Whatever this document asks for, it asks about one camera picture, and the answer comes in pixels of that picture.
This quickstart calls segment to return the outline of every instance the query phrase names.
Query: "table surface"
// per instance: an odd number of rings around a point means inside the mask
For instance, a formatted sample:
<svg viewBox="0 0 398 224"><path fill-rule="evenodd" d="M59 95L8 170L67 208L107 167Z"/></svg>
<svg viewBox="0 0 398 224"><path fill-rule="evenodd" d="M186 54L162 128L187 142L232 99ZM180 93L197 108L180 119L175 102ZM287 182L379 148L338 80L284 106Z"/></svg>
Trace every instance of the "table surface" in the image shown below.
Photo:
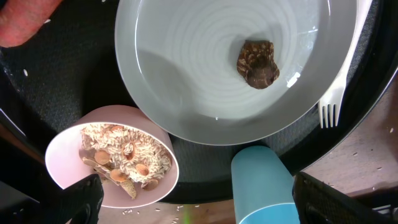
<svg viewBox="0 0 398 224"><path fill-rule="evenodd" d="M397 114L398 80L395 79L368 117L339 146L305 172L349 196L397 186ZM0 136L30 153L2 126ZM43 162L34 154L31 156ZM102 208L98 223L235 223L232 200L201 204L199 207L184 205L177 209L178 206L181 205L155 203L130 212L126 210L124 215L125 209Z"/></svg>

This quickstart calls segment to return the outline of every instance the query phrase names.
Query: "rice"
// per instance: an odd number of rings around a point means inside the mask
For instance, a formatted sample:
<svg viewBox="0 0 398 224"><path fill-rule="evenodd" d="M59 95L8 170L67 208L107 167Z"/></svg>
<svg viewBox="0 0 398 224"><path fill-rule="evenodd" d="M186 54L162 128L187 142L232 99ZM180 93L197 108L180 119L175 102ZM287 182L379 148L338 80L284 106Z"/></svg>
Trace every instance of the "rice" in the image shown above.
<svg viewBox="0 0 398 224"><path fill-rule="evenodd" d="M120 169L134 182L146 182L161 179L170 170L172 164L167 149L150 135L127 126L116 127L114 124L87 124L82 130L82 148L84 150L103 150L111 155L111 168ZM132 160L125 154L136 151ZM137 164L144 164L149 169L148 175L140 175Z"/></svg>

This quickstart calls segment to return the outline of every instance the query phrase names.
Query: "pink cup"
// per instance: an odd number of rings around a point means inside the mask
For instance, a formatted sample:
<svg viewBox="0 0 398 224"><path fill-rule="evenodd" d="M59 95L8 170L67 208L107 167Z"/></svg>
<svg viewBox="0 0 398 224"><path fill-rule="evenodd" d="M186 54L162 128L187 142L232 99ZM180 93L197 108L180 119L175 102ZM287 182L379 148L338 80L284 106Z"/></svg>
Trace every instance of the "pink cup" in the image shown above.
<svg viewBox="0 0 398 224"><path fill-rule="evenodd" d="M63 189L90 175L91 168L84 165L79 156L81 150L80 130L84 124L110 123L136 128L162 143L172 158L172 168L159 180L159 185L152 191L144 191L141 184L134 186L137 198L132 200L120 187L113 183L104 184L102 206L111 208L136 208L154 203L168 195L178 181L179 169L174 156L169 135L148 119L144 113L130 106L104 106L88 113L72 127L59 133L47 147L45 163L53 180Z"/></svg>

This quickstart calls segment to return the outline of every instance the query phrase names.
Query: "brown chocolate piece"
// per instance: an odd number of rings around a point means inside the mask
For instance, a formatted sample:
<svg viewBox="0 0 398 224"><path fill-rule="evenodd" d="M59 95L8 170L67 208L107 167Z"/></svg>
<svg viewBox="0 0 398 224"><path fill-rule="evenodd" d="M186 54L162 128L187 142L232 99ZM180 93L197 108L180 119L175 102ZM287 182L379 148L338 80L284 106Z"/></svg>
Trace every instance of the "brown chocolate piece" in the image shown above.
<svg viewBox="0 0 398 224"><path fill-rule="evenodd" d="M269 87L279 77L274 44L267 40L245 41L236 69L251 87L259 90Z"/></svg>

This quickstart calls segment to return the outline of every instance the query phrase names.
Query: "fork tine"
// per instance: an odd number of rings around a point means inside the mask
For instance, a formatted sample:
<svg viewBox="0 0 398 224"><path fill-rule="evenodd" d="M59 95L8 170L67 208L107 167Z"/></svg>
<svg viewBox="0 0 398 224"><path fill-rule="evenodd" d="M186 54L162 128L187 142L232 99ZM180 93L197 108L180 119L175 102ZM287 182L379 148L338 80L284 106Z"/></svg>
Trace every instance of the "fork tine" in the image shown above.
<svg viewBox="0 0 398 224"><path fill-rule="evenodd" d="M325 128L329 128L328 105L323 107L323 117L325 118Z"/></svg>
<svg viewBox="0 0 398 224"><path fill-rule="evenodd" d="M330 120L330 127L333 127L333 105L329 106L329 120Z"/></svg>
<svg viewBox="0 0 398 224"><path fill-rule="evenodd" d="M319 113L319 123L321 124L321 128L323 128L323 106L321 106L320 102L318 102L318 113Z"/></svg>
<svg viewBox="0 0 398 224"><path fill-rule="evenodd" d="M335 126L337 126L338 118L340 116L340 104L335 105Z"/></svg>

